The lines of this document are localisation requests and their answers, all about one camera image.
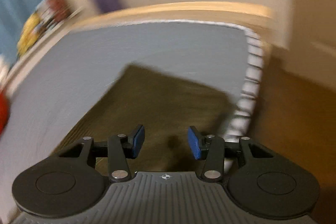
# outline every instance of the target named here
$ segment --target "white calibration symbol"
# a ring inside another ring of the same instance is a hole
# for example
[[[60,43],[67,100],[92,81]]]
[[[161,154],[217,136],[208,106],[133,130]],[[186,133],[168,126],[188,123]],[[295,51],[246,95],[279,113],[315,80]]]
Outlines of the white calibration symbol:
[[[164,174],[164,175],[162,175],[160,178],[163,178],[164,180],[167,180],[167,179],[170,179],[171,176],[168,175],[168,174]]]

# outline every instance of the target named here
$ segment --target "metal rivet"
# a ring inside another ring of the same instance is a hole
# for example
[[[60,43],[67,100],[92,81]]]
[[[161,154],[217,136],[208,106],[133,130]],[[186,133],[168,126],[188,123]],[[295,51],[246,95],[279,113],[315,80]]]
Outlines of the metal rivet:
[[[221,173],[215,170],[209,170],[204,173],[204,176],[208,179],[217,179],[221,176]]]
[[[115,170],[112,172],[112,177],[115,179],[123,179],[128,176],[125,170]]]

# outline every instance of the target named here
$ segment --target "yellow plush toy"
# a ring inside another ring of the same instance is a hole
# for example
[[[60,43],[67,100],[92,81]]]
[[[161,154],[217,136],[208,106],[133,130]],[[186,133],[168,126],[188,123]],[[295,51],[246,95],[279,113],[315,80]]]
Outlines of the yellow plush toy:
[[[33,13],[24,24],[20,40],[16,46],[19,57],[23,56],[39,38],[40,28],[38,28],[38,25],[40,24],[40,21],[38,14]]]

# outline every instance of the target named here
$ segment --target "dark green cloth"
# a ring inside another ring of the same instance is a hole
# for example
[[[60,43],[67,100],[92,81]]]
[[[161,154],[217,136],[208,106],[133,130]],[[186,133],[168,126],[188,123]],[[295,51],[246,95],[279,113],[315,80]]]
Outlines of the dark green cloth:
[[[143,124],[143,147],[137,159],[128,160],[132,172],[197,171],[201,163],[188,146],[188,127],[216,134],[230,109],[224,92],[132,64],[56,150],[83,136],[104,141]],[[106,175],[107,158],[97,159],[96,169]]]

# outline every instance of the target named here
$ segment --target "brown floor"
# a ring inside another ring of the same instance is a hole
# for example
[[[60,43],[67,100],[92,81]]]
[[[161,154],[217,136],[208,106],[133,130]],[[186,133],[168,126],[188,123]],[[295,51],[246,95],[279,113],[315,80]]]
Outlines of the brown floor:
[[[336,93],[271,59],[260,109],[249,135],[315,175],[321,192],[312,216],[319,224],[336,223]]]

